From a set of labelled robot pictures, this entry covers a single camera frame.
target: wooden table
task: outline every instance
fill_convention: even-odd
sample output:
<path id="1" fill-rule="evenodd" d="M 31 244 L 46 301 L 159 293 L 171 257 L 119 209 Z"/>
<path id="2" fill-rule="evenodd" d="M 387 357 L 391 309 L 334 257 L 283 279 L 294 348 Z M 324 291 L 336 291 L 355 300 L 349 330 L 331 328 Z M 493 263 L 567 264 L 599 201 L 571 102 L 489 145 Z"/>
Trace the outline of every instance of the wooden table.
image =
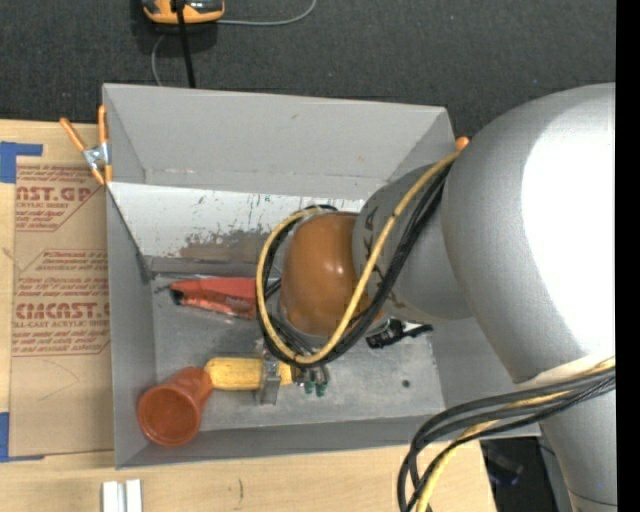
<path id="1" fill-rule="evenodd" d="M 80 126 L 95 143 L 92 125 Z M 2 121 L 0 141 L 45 145 L 45 156 L 78 162 L 57 123 Z M 0 184 L 0 412 L 8 409 L 11 270 L 15 187 Z M 109 480 L 142 479 L 146 512 L 154 511 L 395 511 L 396 477 L 406 447 L 183 464 L 116 471 L 113 452 L 47 456 L 0 464 L 3 510 L 100 509 Z M 426 464 L 442 446 L 421 459 Z M 435 512 L 495 512 L 478 443 L 460 450 L 432 500 Z"/>

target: plastic cup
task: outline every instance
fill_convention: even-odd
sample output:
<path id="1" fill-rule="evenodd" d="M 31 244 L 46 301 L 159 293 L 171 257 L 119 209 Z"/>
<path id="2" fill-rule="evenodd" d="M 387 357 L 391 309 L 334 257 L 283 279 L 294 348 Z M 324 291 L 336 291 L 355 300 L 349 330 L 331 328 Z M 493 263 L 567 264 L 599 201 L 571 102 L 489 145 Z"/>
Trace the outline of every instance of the plastic cup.
<path id="1" fill-rule="evenodd" d="M 162 446 L 181 446 L 200 430 L 202 411 L 213 390 L 211 378 L 193 366 L 148 389 L 138 401 L 138 423 L 147 438 Z"/>

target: yellow object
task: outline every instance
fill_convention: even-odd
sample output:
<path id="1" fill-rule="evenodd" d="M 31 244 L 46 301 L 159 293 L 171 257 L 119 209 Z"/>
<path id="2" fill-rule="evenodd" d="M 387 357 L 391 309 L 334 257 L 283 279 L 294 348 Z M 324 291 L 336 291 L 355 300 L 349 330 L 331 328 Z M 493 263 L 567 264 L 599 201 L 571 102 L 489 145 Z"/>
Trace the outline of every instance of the yellow object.
<path id="1" fill-rule="evenodd" d="M 469 137 L 458 137 L 456 139 L 456 149 L 458 151 L 462 151 L 464 148 L 466 148 L 469 145 Z"/>
<path id="2" fill-rule="evenodd" d="M 204 367 L 213 389 L 226 391 L 252 391 L 260 388 L 262 360 L 248 357 L 214 357 Z M 281 386 L 293 383 L 291 367 L 279 362 L 278 375 Z"/>
<path id="3" fill-rule="evenodd" d="M 285 354 L 288 358 L 298 363 L 313 364 L 313 363 L 317 363 L 322 358 L 324 358 L 331 351 L 331 349 L 333 349 L 333 347 L 335 347 L 338 344 L 338 342 L 340 341 L 340 338 L 342 337 L 347 327 L 349 326 L 349 322 L 351 321 L 351 317 L 353 316 L 355 309 L 358 307 L 358 304 L 360 303 L 360 299 L 362 297 L 362 294 L 364 293 L 364 288 L 367 285 L 367 281 L 369 280 L 369 277 L 373 272 L 375 264 L 378 261 L 378 257 L 380 256 L 380 253 L 382 252 L 382 248 L 384 247 L 384 243 L 387 237 L 389 236 L 389 233 L 391 232 L 391 229 L 393 228 L 396 222 L 396 219 L 402 214 L 402 212 L 405 210 L 405 208 L 407 207 L 411 199 L 413 199 L 413 197 L 418 193 L 418 191 L 438 172 L 440 172 L 442 169 L 444 169 L 445 167 L 453 163 L 453 161 L 458 157 L 459 154 L 460 154 L 460 151 L 456 151 L 455 153 L 452 153 L 451 155 L 443 158 L 437 164 L 430 167 L 429 170 L 427 170 L 420 177 L 420 179 L 413 185 L 413 187 L 411 187 L 411 189 L 409 189 L 409 191 L 404 195 L 404 197 L 396 205 L 392 215 L 389 217 L 389 220 L 387 220 L 387 223 L 384 225 L 384 228 L 382 229 L 380 236 L 376 240 L 376 244 L 373 247 L 373 250 L 371 251 L 369 260 L 367 261 L 367 264 L 364 267 L 362 276 L 360 277 L 360 281 L 358 281 L 358 285 L 356 286 L 356 289 L 353 292 L 351 301 L 347 306 L 347 309 L 344 313 L 344 316 L 342 317 L 342 320 L 340 321 L 340 324 L 338 325 L 337 329 L 333 333 L 333 336 L 331 336 L 331 339 L 327 342 L 327 344 L 324 347 L 322 347 L 318 352 L 315 352 L 314 354 L 311 354 L 311 355 L 302 355 L 294 352 L 289 347 L 287 347 L 287 345 L 278 336 L 278 333 L 276 332 L 273 325 L 271 324 L 271 321 L 269 320 L 269 315 L 267 313 L 266 302 L 264 299 L 264 289 L 262 286 L 262 274 L 264 271 L 264 263 L 267 259 L 267 254 L 269 253 L 269 248 L 271 247 L 271 244 L 273 243 L 275 238 L 278 236 L 278 234 L 282 230 L 286 229 L 287 226 L 297 221 L 301 217 L 312 215 L 315 212 L 313 210 L 304 210 L 304 211 L 295 213 L 291 217 L 286 219 L 284 222 L 282 222 L 278 227 L 276 227 L 275 230 L 273 230 L 273 232 L 265 242 L 264 247 L 262 248 L 262 253 L 260 254 L 260 260 L 258 261 L 258 270 L 256 272 L 256 291 L 257 291 L 257 299 L 258 299 L 258 312 L 260 314 L 260 318 L 262 319 L 265 329 L 267 330 L 267 334 L 283 354 Z"/>
<path id="4" fill-rule="evenodd" d="M 602 371 L 608 370 L 610 368 L 613 368 L 615 365 L 616 365 L 616 359 L 615 359 L 615 356 L 612 356 L 609 359 L 606 359 L 602 363 L 600 363 L 600 364 L 596 365 L 595 367 L 591 368 L 590 370 L 588 370 L 586 372 L 578 373 L 577 375 L 574 375 L 571 379 L 576 379 L 576 378 L 579 378 L 579 377 L 586 377 L 587 375 L 592 375 L 592 374 L 595 374 L 595 373 L 598 373 L 598 372 L 602 372 Z M 567 393 L 569 393 L 569 391 L 562 391 L 562 392 L 559 392 L 559 393 L 551 393 L 549 395 L 543 395 L 543 396 L 539 396 L 539 397 L 535 397 L 535 398 L 528 398 L 526 400 L 518 400 L 516 402 L 512 402 L 510 404 L 507 404 L 506 406 L 503 407 L 503 409 L 513 409 L 514 407 L 522 407 L 522 406 L 527 406 L 527 405 L 543 404 L 545 402 L 549 402 L 549 401 L 551 401 L 551 400 L 553 400 L 555 398 L 558 398 L 559 396 L 565 395 Z M 477 434 L 478 432 L 482 432 L 482 431 L 486 430 L 491 425 L 494 425 L 497 422 L 498 422 L 498 420 L 493 420 L 493 421 L 487 421 L 487 422 L 484 422 L 484 423 L 478 423 L 477 425 L 473 425 L 473 426 L 467 428 L 464 432 L 462 432 L 462 434 L 460 434 L 458 436 L 456 441 L 464 440 L 464 439 L 466 439 L 468 437 L 471 437 L 471 436 Z M 418 502 L 416 503 L 416 512 L 426 512 L 427 507 L 429 505 L 429 500 L 431 499 L 431 495 L 433 494 L 433 491 L 434 491 L 434 489 L 436 487 L 436 483 L 438 482 L 438 479 L 440 478 L 440 475 L 442 475 L 442 472 L 444 471 L 445 466 L 453 458 L 453 456 L 456 454 L 456 452 L 458 451 L 460 446 L 461 445 L 458 445 L 455 448 L 453 448 L 451 451 L 449 451 L 440 460 L 440 462 L 434 467 L 433 472 L 431 473 L 431 475 L 429 477 L 429 480 L 427 480 L 427 483 L 424 486 L 424 489 L 422 490 L 422 494 L 420 495 L 420 498 L 418 499 Z"/>

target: orange handle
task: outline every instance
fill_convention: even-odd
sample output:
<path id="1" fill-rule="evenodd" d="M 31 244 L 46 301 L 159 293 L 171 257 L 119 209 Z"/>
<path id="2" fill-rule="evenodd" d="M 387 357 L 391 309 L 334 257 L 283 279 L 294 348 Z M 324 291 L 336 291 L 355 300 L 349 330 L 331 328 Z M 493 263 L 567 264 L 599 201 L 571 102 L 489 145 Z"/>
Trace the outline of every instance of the orange handle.
<path id="1" fill-rule="evenodd" d="M 104 185 L 104 178 L 102 177 L 102 174 L 100 174 L 96 169 L 93 168 L 91 169 L 91 174 L 96 179 L 96 181 L 100 183 L 100 185 Z"/>
<path id="2" fill-rule="evenodd" d="M 107 142 L 109 132 L 107 128 L 107 109 L 104 105 L 100 105 L 98 109 L 98 136 L 100 137 L 100 144 Z"/>
<path id="3" fill-rule="evenodd" d="M 100 105 L 100 108 L 98 108 L 98 136 L 100 137 L 100 144 L 104 144 L 109 139 L 107 109 L 104 105 Z M 104 166 L 104 177 L 106 181 L 111 181 L 113 179 L 113 169 L 109 164 Z"/>
<path id="4" fill-rule="evenodd" d="M 66 117 L 61 117 L 60 124 L 64 128 L 64 131 L 67 132 L 67 135 L 69 135 L 69 138 L 71 139 L 71 142 L 76 147 L 76 149 L 78 151 L 84 151 L 87 148 L 87 146 L 82 140 L 82 138 L 80 137 L 80 134 L 73 127 L 71 122 Z"/>

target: black floor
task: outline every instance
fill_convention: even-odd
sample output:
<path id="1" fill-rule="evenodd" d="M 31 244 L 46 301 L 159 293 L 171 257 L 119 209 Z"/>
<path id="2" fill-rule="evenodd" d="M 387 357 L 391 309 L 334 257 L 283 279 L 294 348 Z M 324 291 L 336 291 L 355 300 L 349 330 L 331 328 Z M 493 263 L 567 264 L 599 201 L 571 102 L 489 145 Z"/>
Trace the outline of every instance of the black floor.
<path id="1" fill-rule="evenodd" d="M 310 0 L 227 0 L 226 19 L 276 20 Z M 282 27 L 191 35 L 200 88 L 445 106 L 454 133 L 546 94 L 616 79 L 613 0 L 318 0 Z M 94 122 L 104 82 L 155 85 L 159 35 L 139 0 L 0 0 L 0 117 Z M 166 85 L 186 86 L 179 39 L 158 47 Z M 523 465 L 496 488 L 501 512 L 553 512 L 534 444 L 502 444 Z"/>

